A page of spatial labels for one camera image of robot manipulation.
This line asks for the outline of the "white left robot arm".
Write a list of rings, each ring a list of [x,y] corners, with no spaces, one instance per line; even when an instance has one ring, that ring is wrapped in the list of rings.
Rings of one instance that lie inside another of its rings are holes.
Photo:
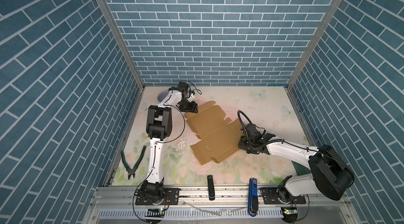
[[[158,105],[148,108],[146,133],[149,136],[150,157],[148,174],[140,185],[140,196],[153,205],[166,199],[162,154],[164,145],[172,142],[168,139],[173,129],[172,110],[175,109],[181,116],[188,112],[198,113],[198,104],[194,101],[196,89],[189,84],[187,80],[180,81],[177,86],[169,88],[167,96]]]

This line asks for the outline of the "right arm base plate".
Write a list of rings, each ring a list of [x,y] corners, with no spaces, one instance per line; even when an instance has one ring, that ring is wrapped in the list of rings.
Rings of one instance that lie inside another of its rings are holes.
[[[263,187],[259,189],[260,194],[263,197],[264,204],[274,205],[274,204],[306,204],[306,199],[304,196],[294,197],[286,189],[278,187]]]

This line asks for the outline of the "brown cardboard box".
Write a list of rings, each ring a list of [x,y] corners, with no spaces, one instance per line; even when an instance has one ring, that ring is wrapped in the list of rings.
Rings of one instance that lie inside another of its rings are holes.
[[[199,139],[191,149],[201,165],[211,161],[219,164],[239,151],[242,136],[239,120],[226,117],[215,101],[197,107],[198,113],[185,114],[186,122]]]

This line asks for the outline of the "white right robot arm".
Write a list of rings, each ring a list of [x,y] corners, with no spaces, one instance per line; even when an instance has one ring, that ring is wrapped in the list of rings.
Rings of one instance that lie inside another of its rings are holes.
[[[248,154],[279,156],[310,170],[301,176],[287,176],[277,187],[276,195],[283,204],[290,204],[295,197],[323,194],[338,201],[355,181],[354,172],[330,145],[321,147],[291,143],[267,132],[252,123],[244,112],[237,112],[243,135],[239,149]]]

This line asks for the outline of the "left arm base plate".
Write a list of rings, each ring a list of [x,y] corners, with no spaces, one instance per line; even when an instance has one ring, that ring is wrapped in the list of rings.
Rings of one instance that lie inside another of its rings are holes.
[[[178,205],[179,200],[179,188],[165,188],[164,194],[168,195],[168,200],[170,205]],[[135,205],[137,206],[151,206],[151,205],[163,205],[163,200],[157,200],[151,196],[146,196],[143,193],[140,193],[135,198]]]

